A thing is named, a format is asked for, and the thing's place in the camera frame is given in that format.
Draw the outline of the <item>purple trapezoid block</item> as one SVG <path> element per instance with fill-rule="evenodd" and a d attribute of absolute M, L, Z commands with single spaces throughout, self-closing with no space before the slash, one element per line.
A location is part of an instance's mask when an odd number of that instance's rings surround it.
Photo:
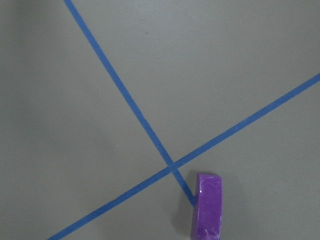
<path fill-rule="evenodd" d="M 190 238 L 219 240 L 222 225 L 222 178 L 216 174 L 198 173 Z"/>

